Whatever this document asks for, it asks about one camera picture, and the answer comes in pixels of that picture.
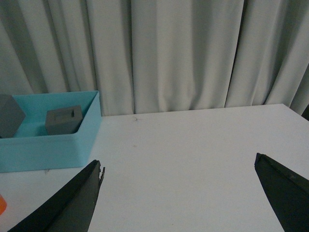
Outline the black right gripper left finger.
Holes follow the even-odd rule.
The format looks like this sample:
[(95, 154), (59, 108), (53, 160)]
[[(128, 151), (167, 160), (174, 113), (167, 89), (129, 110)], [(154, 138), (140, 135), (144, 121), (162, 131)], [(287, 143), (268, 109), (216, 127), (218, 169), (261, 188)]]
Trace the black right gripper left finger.
[(11, 232), (86, 232), (89, 229), (105, 169), (93, 160)]

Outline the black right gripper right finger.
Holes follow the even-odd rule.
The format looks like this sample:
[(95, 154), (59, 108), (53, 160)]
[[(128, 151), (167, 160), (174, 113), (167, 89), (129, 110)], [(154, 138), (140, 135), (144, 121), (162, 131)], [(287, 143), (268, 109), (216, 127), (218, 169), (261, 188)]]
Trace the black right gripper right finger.
[(307, 232), (309, 181), (265, 154), (256, 154), (254, 168), (283, 230)]

